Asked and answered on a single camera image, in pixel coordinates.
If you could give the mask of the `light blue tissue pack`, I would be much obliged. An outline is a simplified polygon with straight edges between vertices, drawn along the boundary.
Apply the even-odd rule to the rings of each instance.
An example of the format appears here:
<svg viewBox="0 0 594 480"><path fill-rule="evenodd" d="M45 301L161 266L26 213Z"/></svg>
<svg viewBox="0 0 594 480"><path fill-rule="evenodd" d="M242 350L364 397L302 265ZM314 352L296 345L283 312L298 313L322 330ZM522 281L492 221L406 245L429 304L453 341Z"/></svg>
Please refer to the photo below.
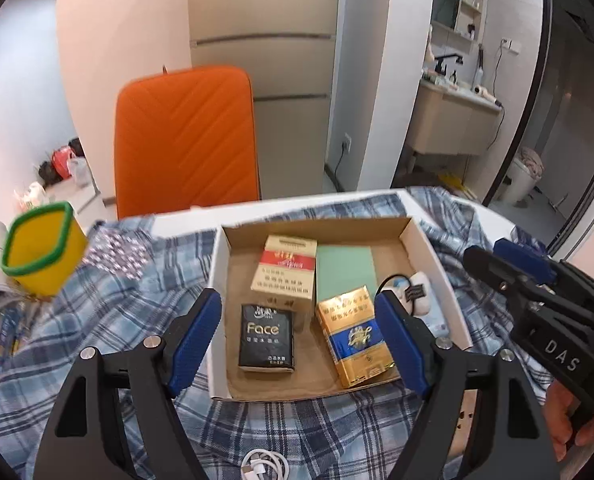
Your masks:
<svg viewBox="0 0 594 480"><path fill-rule="evenodd" d="M435 339L451 339L450 330L446 323L433 323L428 326Z"/></svg>

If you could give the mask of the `white laundry bin with clothes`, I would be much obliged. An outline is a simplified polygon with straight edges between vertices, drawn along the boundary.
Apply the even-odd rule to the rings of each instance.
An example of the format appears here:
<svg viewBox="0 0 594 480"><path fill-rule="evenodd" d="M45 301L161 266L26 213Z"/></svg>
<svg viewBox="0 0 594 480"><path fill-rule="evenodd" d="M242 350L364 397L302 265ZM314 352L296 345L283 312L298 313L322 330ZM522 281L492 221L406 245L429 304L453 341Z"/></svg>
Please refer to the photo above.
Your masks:
<svg viewBox="0 0 594 480"><path fill-rule="evenodd" d="M544 174L544 163L531 148L520 148L502 179L495 202L516 205L528 195Z"/></svg>

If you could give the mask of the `bathroom vanity cabinet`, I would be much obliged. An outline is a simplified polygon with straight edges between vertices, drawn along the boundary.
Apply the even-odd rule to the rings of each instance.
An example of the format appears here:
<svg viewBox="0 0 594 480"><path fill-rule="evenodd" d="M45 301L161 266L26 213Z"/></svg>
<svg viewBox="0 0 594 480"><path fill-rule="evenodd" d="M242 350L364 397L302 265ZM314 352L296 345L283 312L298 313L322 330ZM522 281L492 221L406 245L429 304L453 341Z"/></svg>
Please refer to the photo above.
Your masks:
<svg viewBox="0 0 594 480"><path fill-rule="evenodd" d="M471 90L422 79L405 145L415 154L480 156L494 140L503 108Z"/></svg>

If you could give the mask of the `white cardboard box tray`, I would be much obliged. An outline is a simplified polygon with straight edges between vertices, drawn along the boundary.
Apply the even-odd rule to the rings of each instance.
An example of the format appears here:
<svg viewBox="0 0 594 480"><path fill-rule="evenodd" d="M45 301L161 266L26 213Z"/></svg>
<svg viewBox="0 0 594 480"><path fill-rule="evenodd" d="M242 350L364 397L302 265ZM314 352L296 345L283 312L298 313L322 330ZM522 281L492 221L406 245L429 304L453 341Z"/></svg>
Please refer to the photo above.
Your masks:
<svg viewBox="0 0 594 480"><path fill-rule="evenodd" d="M410 217L221 228L209 285L222 298L207 353L219 401L309 400L397 379L373 312L388 289L434 335L472 346L448 275Z"/></svg>

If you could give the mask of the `white hair dryer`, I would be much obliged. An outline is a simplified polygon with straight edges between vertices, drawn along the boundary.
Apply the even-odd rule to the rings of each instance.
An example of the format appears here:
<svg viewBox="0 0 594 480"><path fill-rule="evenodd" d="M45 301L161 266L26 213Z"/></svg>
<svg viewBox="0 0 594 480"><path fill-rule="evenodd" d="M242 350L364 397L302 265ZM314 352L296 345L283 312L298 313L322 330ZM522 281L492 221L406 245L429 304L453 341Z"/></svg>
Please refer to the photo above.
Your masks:
<svg viewBox="0 0 594 480"><path fill-rule="evenodd" d="M473 88L473 92L481 100L484 100L484 101L490 103L491 105L495 105L496 107L499 107L499 108L503 107L503 104L492 93L490 93L485 87L475 86Z"/></svg>

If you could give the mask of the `patterned purple pouch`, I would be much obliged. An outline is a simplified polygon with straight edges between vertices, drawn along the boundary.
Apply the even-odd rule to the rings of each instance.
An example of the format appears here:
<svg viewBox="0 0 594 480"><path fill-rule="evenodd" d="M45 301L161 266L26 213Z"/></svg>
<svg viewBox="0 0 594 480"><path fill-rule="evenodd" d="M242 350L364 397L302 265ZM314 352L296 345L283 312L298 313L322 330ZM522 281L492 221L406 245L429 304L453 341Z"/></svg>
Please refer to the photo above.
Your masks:
<svg viewBox="0 0 594 480"><path fill-rule="evenodd" d="M88 242L82 262L106 273L139 280L151 261L145 238L101 226Z"/></svg>

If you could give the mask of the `yellow green-rimmed bin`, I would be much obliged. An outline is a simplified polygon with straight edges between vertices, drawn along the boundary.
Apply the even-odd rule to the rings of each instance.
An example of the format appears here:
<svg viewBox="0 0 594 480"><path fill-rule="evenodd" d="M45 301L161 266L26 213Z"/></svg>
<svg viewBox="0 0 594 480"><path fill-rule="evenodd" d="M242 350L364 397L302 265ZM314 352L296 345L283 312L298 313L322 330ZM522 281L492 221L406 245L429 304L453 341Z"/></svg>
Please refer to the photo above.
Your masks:
<svg viewBox="0 0 594 480"><path fill-rule="evenodd" d="M12 222L1 258L3 273L30 295L58 294L88 246L68 202L33 208Z"/></svg>

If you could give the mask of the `beige refrigerator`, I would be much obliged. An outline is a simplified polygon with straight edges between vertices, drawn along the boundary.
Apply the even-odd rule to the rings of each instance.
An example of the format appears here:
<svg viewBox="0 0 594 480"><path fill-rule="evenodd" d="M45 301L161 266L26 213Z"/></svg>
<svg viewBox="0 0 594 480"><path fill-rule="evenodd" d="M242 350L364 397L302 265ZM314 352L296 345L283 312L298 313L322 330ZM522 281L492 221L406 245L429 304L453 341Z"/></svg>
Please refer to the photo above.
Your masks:
<svg viewBox="0 0 594 480"><path fill-rule="evenodd" d="M191 60L253 87L261 195L321 192L338 0L189 0Z"/></svg>

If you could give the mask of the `tan round case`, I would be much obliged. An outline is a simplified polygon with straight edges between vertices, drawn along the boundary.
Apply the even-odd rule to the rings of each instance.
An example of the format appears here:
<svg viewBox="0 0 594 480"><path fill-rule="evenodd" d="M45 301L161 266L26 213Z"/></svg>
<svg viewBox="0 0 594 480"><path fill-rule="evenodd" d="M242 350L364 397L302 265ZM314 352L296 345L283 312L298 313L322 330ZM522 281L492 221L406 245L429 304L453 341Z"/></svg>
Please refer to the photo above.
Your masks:
<svg viewBox="0 0 594 480"><path fill-rule="evenodd" d="M458 415L456 430L449 448L448 457L454 458L464 453L470 437L474 412L477 402L476 390L465 390Z"/></svg>

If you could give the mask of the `red bag on floor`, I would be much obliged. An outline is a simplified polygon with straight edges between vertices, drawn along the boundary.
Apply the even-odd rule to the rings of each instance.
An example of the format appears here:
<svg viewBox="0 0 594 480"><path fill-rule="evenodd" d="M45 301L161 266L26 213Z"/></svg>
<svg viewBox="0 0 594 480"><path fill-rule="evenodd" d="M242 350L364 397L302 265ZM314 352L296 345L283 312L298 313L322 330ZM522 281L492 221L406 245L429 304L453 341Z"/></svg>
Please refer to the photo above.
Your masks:
<svg viewBox="0 0 594 480"><path fill-rule="evenodd" d="M79 138L71 139L66 145L50 153L47 159L40 163L38 176L46 188L72 177L72 170L76 164L85 159L85 154Z"/></svg>

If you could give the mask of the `green cloth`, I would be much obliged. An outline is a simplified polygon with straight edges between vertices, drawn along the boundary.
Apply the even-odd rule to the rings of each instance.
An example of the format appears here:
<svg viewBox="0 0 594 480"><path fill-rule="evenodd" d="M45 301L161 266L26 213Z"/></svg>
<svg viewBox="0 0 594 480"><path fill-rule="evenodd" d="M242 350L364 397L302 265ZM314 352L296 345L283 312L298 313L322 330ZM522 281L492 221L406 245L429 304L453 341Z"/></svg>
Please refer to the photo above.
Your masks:
<svg viewBox="0 0 594 480"><path fill-rule="evenodd" d="M377 279L371 247L319 245L315 279L317 304L361 287L367 287L369 296L374 298Z"/></svg>

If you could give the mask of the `mirror cabinet with shelves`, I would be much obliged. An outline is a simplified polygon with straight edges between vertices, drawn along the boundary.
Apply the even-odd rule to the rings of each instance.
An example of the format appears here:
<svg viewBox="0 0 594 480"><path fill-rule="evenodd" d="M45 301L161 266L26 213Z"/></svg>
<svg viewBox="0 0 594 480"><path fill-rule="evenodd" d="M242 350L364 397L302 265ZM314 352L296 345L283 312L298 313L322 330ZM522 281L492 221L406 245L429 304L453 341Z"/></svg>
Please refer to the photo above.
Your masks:
<svg viewBox="0 0 594 480"><path fill-rule="evenodd" d="M471 50L484 36L487 0L433 0L431 26L448 41Z"/></svg>

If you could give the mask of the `gold blue cigarette pack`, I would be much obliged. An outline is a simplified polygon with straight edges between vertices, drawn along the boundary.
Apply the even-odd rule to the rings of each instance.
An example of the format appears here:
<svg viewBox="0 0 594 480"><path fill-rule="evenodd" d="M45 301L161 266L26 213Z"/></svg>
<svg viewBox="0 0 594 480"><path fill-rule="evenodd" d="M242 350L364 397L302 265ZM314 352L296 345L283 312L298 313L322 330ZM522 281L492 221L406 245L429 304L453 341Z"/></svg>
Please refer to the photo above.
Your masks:
<svg viewBox="0 0 594 480"><path fill-rule="evenodd" d="M315 313L344 388L355 388L395 366L367 287L321 301Z"/></svg>

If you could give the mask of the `orange chair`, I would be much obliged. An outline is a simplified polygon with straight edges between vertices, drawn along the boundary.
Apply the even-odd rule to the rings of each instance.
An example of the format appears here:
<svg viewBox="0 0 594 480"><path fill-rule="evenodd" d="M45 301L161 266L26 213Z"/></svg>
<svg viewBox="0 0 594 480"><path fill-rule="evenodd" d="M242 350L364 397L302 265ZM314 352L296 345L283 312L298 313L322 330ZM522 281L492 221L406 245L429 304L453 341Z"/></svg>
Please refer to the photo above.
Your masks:
<svg viewBox="0 0 594 480"><path fill-rule="evenodd" d="M203 66L126 84L114 116L121 219L260 200L253 88Z"/></svg>

